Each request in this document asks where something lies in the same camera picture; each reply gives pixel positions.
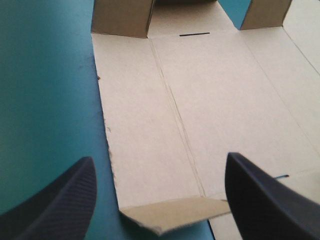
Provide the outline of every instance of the cardboard corner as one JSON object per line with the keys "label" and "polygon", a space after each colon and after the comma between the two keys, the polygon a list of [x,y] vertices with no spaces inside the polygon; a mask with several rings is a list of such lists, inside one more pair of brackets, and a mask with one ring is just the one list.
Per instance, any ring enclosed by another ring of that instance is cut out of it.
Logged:
{"label": "cardboard corner", "polygon": [[147,38],[156,0],[95,0],[91,32]]}
{"label": "cardboard corner", "polygon": [[281,27],[292,0],[251,0],[240,30]]}
{"label": "cardboard corner", "polygon": [[156,235],[189,226],[230,212],[228,202],[208,197],[191,197],[120,208],[120,212]]}

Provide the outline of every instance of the black mark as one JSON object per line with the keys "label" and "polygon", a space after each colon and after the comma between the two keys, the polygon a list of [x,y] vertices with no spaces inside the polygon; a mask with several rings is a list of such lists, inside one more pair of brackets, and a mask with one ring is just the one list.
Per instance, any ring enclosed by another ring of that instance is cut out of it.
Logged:
{"label": "black mark", "polygon": [[210,34],[210,32],[199,32],[199,33],[188,33],[188,34],[180,34],[180,37],[187,37],[187,36],[195,36],[195,35],[205,35]]}
{"label": "black mark", "polygon": [[289,175],[276,176],[275,179],[284,179],[290,177]]}

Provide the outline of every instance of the blue surface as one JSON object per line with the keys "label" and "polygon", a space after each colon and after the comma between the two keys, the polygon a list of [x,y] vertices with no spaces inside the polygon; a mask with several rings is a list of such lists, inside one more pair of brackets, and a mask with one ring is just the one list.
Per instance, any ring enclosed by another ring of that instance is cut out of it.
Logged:
{"label": "blue surface", "polygon": [[251,0],[218,0],[234,26],[240,30]]}
{"label": "blue surface", "polygon": [[87,240],[212,240],[207,222],[158,238],[119,215],[92,10],[93,0],[0,1],[0,214],[92,156],[98,196]]}

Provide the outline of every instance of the black plastic claw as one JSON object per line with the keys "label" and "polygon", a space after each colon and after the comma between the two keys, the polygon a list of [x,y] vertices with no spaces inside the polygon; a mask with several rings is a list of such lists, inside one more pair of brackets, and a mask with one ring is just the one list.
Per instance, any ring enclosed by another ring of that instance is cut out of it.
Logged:
{"label": "black plastic claw", "polygon": [[0,215],[0,240],[80,240],[97,198],[91,157],[81,158],[56,180]]}
{"label": "black plastic claw", "polygon": [[320,205],[239,153],[229,153],[225,191],[244,240],[320,240]]}

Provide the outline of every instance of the tan cardboard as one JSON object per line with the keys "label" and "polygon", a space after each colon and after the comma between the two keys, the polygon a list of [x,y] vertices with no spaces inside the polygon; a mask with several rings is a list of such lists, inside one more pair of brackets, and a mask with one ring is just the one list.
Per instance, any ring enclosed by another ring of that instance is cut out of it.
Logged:
{"label": "tan cardboard", "polygon": [[320,153],[320,75],[282,27],[247,30],[240,34],[283,103]]}
{"label": "tan cardboard", "polygon": [[199,198],[203,187],[150,41],[92,38],[120,211],[158,235],[229,212],[226,201]]}
{"label": "tan cardboard", "polygon": [[283,28],[320,74],[320,1],[293,0]]}
{"label": "tan cardboard", "polygon": [[207,196],[224,192],[228,152],[241,152],[274,177],[320,164],[241,32],[163,37],[152,43]]}
{"label": "tan cardboard", "polygon": [[292,0],[252,0],[241,30],[280,27]]}
{"label": "tan cardboard", "polygon": [[120,211],[141,227],[160,236],[177,227],[224,215],[229,212],[229,206],[226,201],[193,197],[122,208]]}
{"label": "tan cardboard", "polygon": [[148,38],[233,30],[235,27],[217,1],[156,5]]}
{"label": "tan cardboard", "polygon": [[274,177],[320,166],[315,68],[282,27],[239,32],[210,4],[156,7],[150,39],[92,35],[120,211],[159,235],[215,217],[217,240],[239,237],[228,152]]}
{"label": "tan cardboard", "polygon": [[93,33],[146,38],[155,0],[95,0]]}

